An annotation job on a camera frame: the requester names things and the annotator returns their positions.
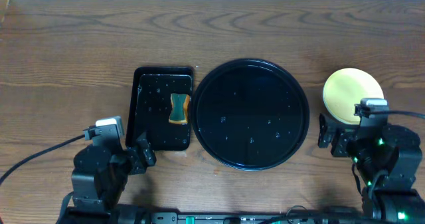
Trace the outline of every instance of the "pale yellow bowl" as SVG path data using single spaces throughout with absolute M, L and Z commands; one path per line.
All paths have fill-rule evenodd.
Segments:
M 343 68 L 334 72 L 323 87 L 323 101 L 329 113 L 346 124 L 359 124 L 354 104 L 362 98 L 384 98 L 379 83 L 365 71 Z

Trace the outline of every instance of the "green light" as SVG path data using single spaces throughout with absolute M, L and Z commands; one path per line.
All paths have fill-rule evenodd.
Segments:
M 384 140 L 383 140 L 382 138 L 380 138 L 380 139 L 378 140 L 378 145 L 383 145 L 383 144 L 385 144 L 385 142 L 384 142 Z
M 399 218 L 400 220 L 404 220 L 404 219 L 407 219 L 407 216 L 406 216 L 406 214 L 404 214 L 404 213 L 398 213 L 398 218 Z

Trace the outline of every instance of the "black plate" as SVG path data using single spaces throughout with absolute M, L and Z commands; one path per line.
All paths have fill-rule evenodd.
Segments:
M 209 73 L 193 98 L 193 128 L 204 149 L 237 169 L 275 167 L 301 146 L 309 126 L 304 91 L 268 61 L 230 61 Z
M 154 150 L 185 150 L 189 147 L 191 123 L 170 124 L 171 93 L 192 96 L 193 71 L 181 67 L 141 67 L 134 72 L 126 146 L 147 131 Z

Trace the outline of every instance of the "tabletop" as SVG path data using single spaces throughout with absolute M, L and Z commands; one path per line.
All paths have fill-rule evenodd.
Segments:
M 126 127 L 141 66 L 191 66 L 196 88 L 226 61 L 262 58 L 298 80 L 310 126 L 288 161 L 264 171 L 228 168 L 192 133 L 187 150 L 157 152 L 155 167 L 129 177 L 120 203 L 152 210 L 360 210 L 351 161 L 317 147 L 322 88 L 340 68 L 374 76 L 392 109 L 425 113 L 424 0 L 11 0 L 0 32 L 0 174 L 100 118 L 119 115 Z M 423 120 L 390 121 L 425 137 Z M 72 159 L 88 144 L 11 174 L 0 187 L 3 221 L 54 223 L 72 191 Z M 424 197 L 424 162 L 416 177 Z

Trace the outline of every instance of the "wooden surface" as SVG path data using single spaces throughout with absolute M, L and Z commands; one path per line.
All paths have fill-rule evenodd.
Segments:
M 391 108 L 425 113 L 424 0 L 12 0 L 0 31 L 0 174 L 99 118 L 120 115 L 126 124 L 140 66 L 191 66 L 197 86 L 226 61 L 264 58 L 305 90 L 310 129 L 286 163 L 228 168 L 192 134 L 185 152 L 159 152 L 147 174 L 129 177 L 122 203 L 210 212 L 360 209 L 351 162 L 316 145 L 326 78 L 360 68 L 379 81 Z M 423 120 L 390 121 L 425 138 Z M 4 222 L 54 223 L 72 191 L 72 159 L 88 144 L 15 171 L 0 187 Z M 416 177 L 425 196 L 424 162 Z

